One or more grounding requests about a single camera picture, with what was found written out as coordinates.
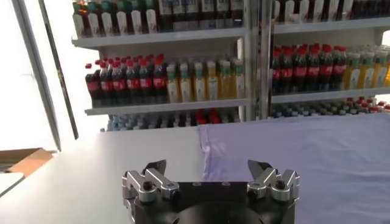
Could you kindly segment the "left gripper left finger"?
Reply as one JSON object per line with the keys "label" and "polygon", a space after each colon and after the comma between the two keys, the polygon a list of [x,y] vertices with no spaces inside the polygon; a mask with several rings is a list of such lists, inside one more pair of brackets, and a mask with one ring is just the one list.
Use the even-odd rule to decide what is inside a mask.
{"label": "left gripper left finger", "polygon": [[150,204],[157,201],[157,197],[171,202],[180,198],[179,183],[167,179],[164,174],[167,161],[165,159],[148,163],[138,172],[125,171],[122,175],[123,205],[132,209],[136,198],[141,203]]}

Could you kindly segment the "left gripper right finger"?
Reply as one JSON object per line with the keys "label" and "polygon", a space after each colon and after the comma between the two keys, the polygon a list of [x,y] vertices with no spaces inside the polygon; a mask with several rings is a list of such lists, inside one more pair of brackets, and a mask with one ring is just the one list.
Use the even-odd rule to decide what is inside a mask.
{"label": "left gripper right finger", "polygon": [[295,170],[280,173],[269,163],[248,160],[253,181],[247,183],[250,200],[271,197],[282,203],[296,202],[300,198],[300,175]]}

